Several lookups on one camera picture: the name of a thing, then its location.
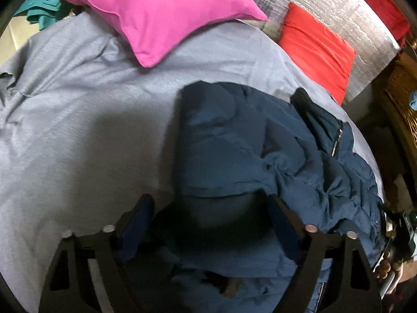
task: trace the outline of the finger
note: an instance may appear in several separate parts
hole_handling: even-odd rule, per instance
[[[393,293],[393,291],[395,291],[395,288],[397,287],[398,283],[399,283],[399,282],[400,282],[400,280],[401,280],[401,277],[402,277],[402,271],[403,271],[403,268],[401,267],[401,268],[400,268],[400,271],[396,272],[396,274],[395,274],[395,278],[394,278],[394,281],[393,281],[393,283],[391,284],[391,286],[388,288],[387,294],[392,294],[392,293]]]
[[[380,278],[381,277],[381,274],[382,274],[382,272],[383,272],[384,270],[382,269],[382,267],[381,266],[377,266],[377,268],[375,268],[375,274],[378,274],[378,277]]]
[[[396,272],[401,272],[404,269],[404,264],[402,262],[394,262],[393,263],[393,270]]]
[[[389,263],[388,260],[382,260],[379,265],[386,272],[389,272],[391,270],[391,264]]]

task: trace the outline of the teal shirt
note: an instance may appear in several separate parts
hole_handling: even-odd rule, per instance
[[[65,18],[72,5],[59,0],[26,0],[15,15],[26,12],[26,19],[30,23],[39,23],[42,30],[53,23]]]

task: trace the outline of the red fabric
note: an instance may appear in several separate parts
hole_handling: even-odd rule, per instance
[[[402,39],[410,24],[392,0],[365,0],[396,40]]]
[[[355,58],[351,45],[292,2],[279,45],[305,75],[342,103]]]

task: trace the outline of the puffer jacket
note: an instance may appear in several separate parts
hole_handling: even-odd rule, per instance
[[[270,194],[323,232],[357,232],[369,263],[377,262],[382,201],[372,169],[352,152],[349,124],[301,88],[287,103],[248,86],[199,81],[184,87],[180,108],[176,198],[151,232],[179,258],[177,270],[187,269],[171,277],[183,287],[184,306],[199,313],[272,312],[297,266],[272,229]],[[323,263],[310,311],[330,265]],[[239,278],[236,295],[204,292],[207,271]],[[200,294],[210,304],[199,302]]]

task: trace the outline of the wrinkled sheet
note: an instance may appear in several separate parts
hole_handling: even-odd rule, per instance
[[[201,29],[158,66],[142,68],[126,41],[83,12],[31,37],[0,68],[0,272],[29,313],[61,233],[115,223],[143,192],[172,200],[178,91],[197,80],[311,99],[349,121],[354,152],[382,183],[364,138],[328,92],[259,29]]]

